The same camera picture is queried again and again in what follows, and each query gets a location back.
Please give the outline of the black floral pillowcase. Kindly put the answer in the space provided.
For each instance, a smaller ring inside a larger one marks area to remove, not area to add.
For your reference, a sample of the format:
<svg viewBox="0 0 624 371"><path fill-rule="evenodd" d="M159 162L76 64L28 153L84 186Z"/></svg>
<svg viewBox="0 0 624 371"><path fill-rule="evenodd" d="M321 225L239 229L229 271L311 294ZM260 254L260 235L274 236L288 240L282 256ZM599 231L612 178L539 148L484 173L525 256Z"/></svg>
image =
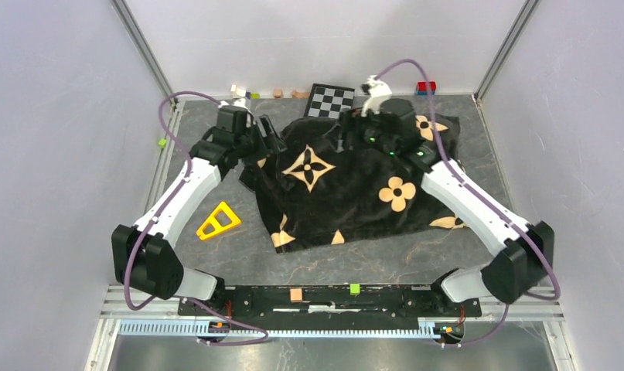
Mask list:
<svg viewBox="0 0 624 371"><path fill-rule="evenodd" d="M337 152L335 120L304 117L280 133L287 147L244 166L276 253L467 225L374 149Z"/></svg>

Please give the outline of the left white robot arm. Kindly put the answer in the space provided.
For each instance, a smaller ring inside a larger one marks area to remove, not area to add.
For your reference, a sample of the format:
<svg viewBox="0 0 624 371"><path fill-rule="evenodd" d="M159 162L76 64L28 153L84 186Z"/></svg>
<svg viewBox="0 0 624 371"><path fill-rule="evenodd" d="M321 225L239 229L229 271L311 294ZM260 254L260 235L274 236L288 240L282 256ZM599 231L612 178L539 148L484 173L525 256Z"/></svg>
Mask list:
<svg viewBox="0 0 624 371"><path fill-rule="evenodd" d="M286 149L271 120L235 106L221 107L217 123L189 151L182 170L165 194L133 225L111 234L115 277L152 297L196 298L208 315L225 309L220 278L185 268L175 244L200 203L239 161L248 164Z"/></svg>

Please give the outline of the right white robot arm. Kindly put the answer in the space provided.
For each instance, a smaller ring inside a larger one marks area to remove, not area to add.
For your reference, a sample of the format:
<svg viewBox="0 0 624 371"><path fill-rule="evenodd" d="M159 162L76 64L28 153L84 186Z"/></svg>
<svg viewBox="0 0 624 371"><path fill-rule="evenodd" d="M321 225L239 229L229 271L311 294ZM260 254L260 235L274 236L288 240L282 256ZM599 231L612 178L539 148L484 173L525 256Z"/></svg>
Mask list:
<svg viewBox="0 0 624 371"><path fill-rule="evenodd" d="M447 206L472 229L493 259L481 266L460 268L436 282L432 309L450 315L463 301L493 296L511 305L551 276L554 230L545 222L531 224L477 186L450 158L437 134L422 134L438 123L418 121L407 100L391 98L378 112L366 106L339 115L339 146L371 148L400 165L413 182Z"/></svg>

